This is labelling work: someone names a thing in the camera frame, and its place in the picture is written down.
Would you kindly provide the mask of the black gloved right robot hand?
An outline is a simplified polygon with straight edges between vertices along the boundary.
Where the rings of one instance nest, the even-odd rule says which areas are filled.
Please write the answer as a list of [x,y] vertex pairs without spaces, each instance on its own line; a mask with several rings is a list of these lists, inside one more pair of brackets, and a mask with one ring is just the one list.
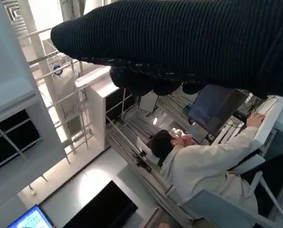
[[283,97],[283,0],[120,0],[50,37],[136,95],[217,85]]

